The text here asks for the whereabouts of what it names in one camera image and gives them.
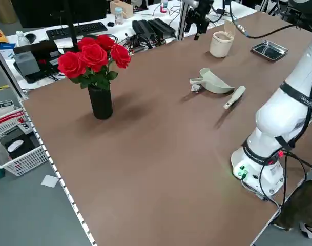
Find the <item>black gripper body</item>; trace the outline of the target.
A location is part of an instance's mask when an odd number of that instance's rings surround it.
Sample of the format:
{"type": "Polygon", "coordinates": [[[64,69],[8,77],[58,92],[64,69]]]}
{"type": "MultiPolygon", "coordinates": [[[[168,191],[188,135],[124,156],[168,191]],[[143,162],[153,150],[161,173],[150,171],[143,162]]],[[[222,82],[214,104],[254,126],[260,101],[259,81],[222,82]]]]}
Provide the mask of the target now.
{"type": "Polygon", "coordinates": [[[193,7],[193,22],[194,23],[201,23],[201,22],[210,22],[210,19],[207,17],[212,6],[214,0],[199,0],[199,1],[192,1],[193,7]]]}

